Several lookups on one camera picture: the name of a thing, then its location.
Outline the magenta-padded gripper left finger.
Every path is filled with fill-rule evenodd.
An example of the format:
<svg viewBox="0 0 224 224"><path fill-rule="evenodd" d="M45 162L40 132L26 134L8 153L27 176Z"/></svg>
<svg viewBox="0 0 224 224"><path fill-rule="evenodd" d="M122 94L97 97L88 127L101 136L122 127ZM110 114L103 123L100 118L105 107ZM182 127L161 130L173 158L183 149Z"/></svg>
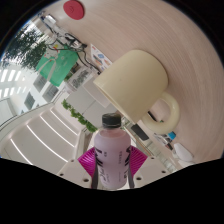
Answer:
<svg viewBox="0 0 224 224"><path fill-rule="evenodd" d="M81 187L96 189L98 185L98 171L95 149L87 150L78 159L70 159L57 175Z"/></svg>

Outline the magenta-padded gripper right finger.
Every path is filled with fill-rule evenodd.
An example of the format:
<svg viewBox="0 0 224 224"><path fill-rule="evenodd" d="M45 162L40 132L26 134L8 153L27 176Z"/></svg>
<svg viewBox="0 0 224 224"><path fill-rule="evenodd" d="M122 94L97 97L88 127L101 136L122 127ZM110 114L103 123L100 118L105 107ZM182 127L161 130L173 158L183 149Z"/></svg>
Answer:
<svg viewBox="0 0 224 224"><path fill-rule="evenodd" d="M128 171L130 187L143 187L169 174L154 156L146 156L136 147L131 147Z"/></svg>

